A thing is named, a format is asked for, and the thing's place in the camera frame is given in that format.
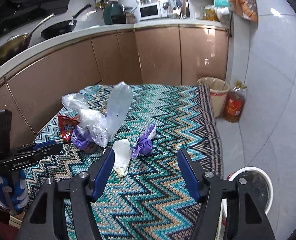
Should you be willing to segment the left hand blue white glove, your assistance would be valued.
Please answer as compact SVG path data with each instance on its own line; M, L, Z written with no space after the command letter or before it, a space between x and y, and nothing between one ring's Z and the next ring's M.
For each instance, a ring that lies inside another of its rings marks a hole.
M17 181L13 187L8 185L6 178L0 176L0 209L11 215L19 215L28 203L28 190L25 172L20 170L14 175L17 175Z

